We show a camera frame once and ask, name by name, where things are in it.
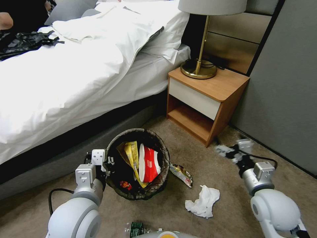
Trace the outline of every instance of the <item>white lamp shade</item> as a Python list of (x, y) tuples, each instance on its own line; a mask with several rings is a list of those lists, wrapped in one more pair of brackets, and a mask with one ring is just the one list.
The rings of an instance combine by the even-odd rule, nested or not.
[(179, 0), (178, 9), (199, 15), (233, 15), (242, 13), (247, 0)]

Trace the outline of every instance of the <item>bottle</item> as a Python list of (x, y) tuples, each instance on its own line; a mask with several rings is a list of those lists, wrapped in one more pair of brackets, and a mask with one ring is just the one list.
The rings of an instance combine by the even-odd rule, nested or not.
[(151, 230), (143, 226), (142, 222), (127, 223), (124, 228), (124, 238), (133, 238), (135, 236), (150, 233)]

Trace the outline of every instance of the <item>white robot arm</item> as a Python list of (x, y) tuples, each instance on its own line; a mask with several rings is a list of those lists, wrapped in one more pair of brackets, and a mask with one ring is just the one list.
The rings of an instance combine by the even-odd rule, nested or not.
[(77, 188), (72, 198), (51, 215), (46, 238), (96, 237), (101, 225), (98, 207), (109, 174), (104, 161), (105, 150), (96, 149), (91, 153), (91, 163), (78, 166), (75, 171)]
[(245, 186), (252, 196), (251, 209), (260, 222), (265, 238), (283, 238), (278, 232), (290, 232), (292, 237), (308, 238), (296, 203), (284, 193), (274, 190), (271, 177), (277, 167), (269, 162), (254, 163), (250, 159), (253, 143), (242, 139), (232, 147), (218, 145), (216, 151), (233, 161), (240, 171)]

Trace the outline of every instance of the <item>white duvet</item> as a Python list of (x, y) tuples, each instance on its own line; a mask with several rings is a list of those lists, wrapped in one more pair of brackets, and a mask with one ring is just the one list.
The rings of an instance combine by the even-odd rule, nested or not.
[(109, 92), (149, 37), (161, 28), (122, 8), (55, 22), (53, 27), (65, 44), (0, 62), (0, 164), (37, 144)]

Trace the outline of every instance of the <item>beige carpet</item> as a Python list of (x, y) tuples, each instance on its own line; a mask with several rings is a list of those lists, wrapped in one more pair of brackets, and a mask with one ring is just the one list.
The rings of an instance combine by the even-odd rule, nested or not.
[[(250, 197), (238, 168), (230, 160), (217, 155), (214, 144), (205, 148), (164, 117), (153, 119), (144, 127), (164, 140), (173, 163), (183, 165), (191, 173), (193, 188), (188, 188), (172, 174), (169, 174), (165, 190), (148, 201), (125, 200), (107, 187), (100, 206), (102, 226), (98, 238), (122, 238), (125, 223), (131, 221), (143, 221), (151, 227), (179, 230), (201, 238), (264, 237), (251, 211)], [(227, 127), (219, 138), (222, 143), (233, 145), (239, 139), (239, 133)], [(253, 152), (279, 162), (273, 178), (276, 189), (297, 203), (310, 236), (317, 237), (317, 180), (259, 144), (255, 144)], [(200, 184), (220, 190), (220, 200), (213, 208), (214, 217), (208, 220), (187, 212), (184, 206), (185, 199), (198, 198)], [(75, 189), (74, 174), (1, 201), (0, 237), (45, 237), (49, 220), (47, 196), (57, 187)], [(69, 197), (68, 193), (56, 192), (54, 208)]]

